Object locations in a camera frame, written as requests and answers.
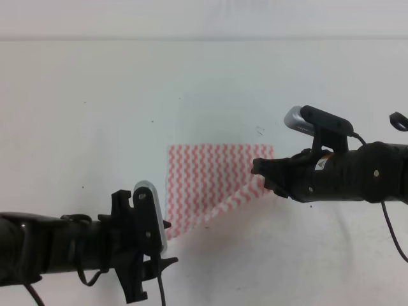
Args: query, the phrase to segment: white wall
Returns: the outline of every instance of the white wall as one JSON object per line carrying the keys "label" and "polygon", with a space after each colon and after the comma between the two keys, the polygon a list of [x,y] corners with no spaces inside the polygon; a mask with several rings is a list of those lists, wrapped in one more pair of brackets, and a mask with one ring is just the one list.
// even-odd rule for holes
{"label": "white wall", "polygon": [[1,0],[0,39],[407,36],[402,0]]}

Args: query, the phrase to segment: white table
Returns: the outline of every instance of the white table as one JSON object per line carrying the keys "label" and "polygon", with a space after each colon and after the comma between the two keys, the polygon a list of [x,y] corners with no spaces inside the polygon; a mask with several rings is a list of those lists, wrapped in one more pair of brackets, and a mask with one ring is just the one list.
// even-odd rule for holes
{"label": "white table", "polygon": [[[154,183],[164,207],[172,143],[270,143],[276,157],[312,138],[283,124],[293,105],[349,119],[366,141],[407,143],[408,44],[398,40],[0,43],[0,210],[96,218],[110,194]],[[263,135],[257,127],[265,129]],[[358,142],[350,140],[355,149]],[[408,209],[390,203],[408,250]],[[406,305],[408,265],[379,205],[266,199],[170,242],[168,305]],[[34,285],[46,305],[125,305],[110,272]],[[155,281],[144,284],[159,305]],[[1,288],[4,305],[31,305]]]}

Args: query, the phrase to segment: cloth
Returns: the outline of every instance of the cloth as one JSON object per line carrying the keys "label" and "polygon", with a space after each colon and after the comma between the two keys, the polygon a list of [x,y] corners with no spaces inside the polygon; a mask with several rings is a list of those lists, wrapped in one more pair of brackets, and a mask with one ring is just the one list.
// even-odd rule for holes
{"label": "cloth", "polygon": [[168,148],[165,219],[175,238],[268,191],[252,175],[254,158],[273,158],[271,145],[201,144]]}

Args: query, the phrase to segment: wire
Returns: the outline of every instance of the wire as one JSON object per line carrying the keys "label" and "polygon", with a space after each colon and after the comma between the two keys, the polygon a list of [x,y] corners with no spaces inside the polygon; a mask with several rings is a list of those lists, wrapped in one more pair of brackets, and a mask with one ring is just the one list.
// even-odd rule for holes
{"label": "wire", "polygon": [[159,283],[160,297],[161,297],[161,306],[166,306],[166,297],[164,295],[163,281],[161,280],[161,272],[157,276],[157,282]]}
{"label": "wire", "polygon": [[363,139],[359,134],[357,134],[357,133],[354,133],[354,134],[352,135],[352,137],[357,138],[357,139],[361,142],[362,145],[366,145],[366,144],[367,144],[367,143],[364,141],[364,139]]}
{"label": "wire", "polygon": [[388,217],[387,208],[385,207],[385,202],[384,201],[381,202],[381,206],[382,206],[382,211],[384,212],[385,221],[387,222],[388,229],[390,230],[390,234],[391,234],[391,237],[392,237],[392,239],[394,241],[395,247],[397,248],[398,253],[400,253],[402,259],[405,260],[408,263],[408,258],[404,254],[404,252],[401,250],[400,244],[398,243],[398,240],[397,240],[397,238],[395,236],[394,229],[393,229],[393,226],[391,225],[390,218]]}
{"label": "wire", "polygon": [[105,262],[104,267],[100,271],[96,272],[93,278],[88,282],[84,273],[84,268],[82,267],[81,255],[84,251],[84,235],[85,235],[84,233],[89,230],[92,224],[92,219],[88,215],[82,214],[63,215],[61,219],[74,222],[81,226],[82,230],[81,235],[75,241],[74,262],[76,266],[76,272],[78,273],[79,279],[81,280],[82,284],[88,287],[92,287],[93,285],[95,285],[96,281],[99,279],[99,276],[101,276],[101,274],[109,272],[109,268],[107,267],[108,263]]}
{"label": "wire", "polygon": [[0,266],[4,270],[6,270],[15,281],[21,283],[27,289],[27,291],[30,293],[32,298],[34,298],[34,301],[36,301],[38,306],[45,306],[43,300],[40,298],[37,291],[30,285],[29,282],[27,282],[21,275],[19,275],[16,270],[2,263],[0,263]]}
{"label": "wire", "polygon": [[[354,133],[353,137],[359,139],[359,141],[363,145],[366,145],[366,142],[364,141],[364,139],[359,134]],[[392,239],[394,241],[395,247],[397,248],[398,253],[400,253],[402,259],[405,260],[408,263],[408,257],[404,254],[403,250],[401,249],[400,244],[398,243],[397,237],[395,236],[394,229],[393,229],[393,226],[391,224],[390,217],[388,217],[387,208],[385,206],[384,201],[381,201],[381,207],[382,207],[382,212],[384,213],[385,221],[387,222],[387,225],[388,225],[388,229],[390,230],[391,237],[392,237]]]}

